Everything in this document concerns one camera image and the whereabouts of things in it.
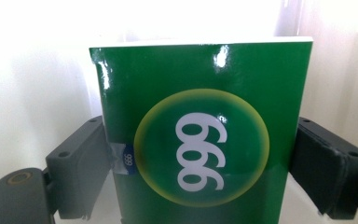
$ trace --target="white wall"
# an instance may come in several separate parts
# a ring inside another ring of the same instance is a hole
[[[88,47],[139,38],[311,35],[301,115],[358,146],[358,5],[322,2],[306,2],[300,15],[295,9],[301,5],[290,0],[0,1],[0,178],[25,167],[44,168],[53,148],[101,114]],[[328,221],[296,183],[289,181],[287,192],[282,223]],[[293,216],[299,210],[303,215]],[[90,223],[112,223],[113,217],[118,223],[117,214],[109,178]]]

